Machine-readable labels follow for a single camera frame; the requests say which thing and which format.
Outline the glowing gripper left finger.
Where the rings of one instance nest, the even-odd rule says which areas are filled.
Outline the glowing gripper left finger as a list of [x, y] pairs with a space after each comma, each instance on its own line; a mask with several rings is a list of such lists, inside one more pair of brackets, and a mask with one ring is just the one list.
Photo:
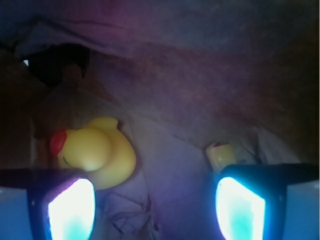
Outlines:
[[95, 188], [83, 171], [0, 171], [2, 240], [88, 240], [95, 213]]

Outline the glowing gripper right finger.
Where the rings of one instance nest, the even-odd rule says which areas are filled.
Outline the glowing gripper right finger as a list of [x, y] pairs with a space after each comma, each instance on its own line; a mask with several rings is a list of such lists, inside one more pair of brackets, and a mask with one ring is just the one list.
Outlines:
[[309, 163], [229, 165], [215, 190], [226, 240], [318, 240], [320, 171]]

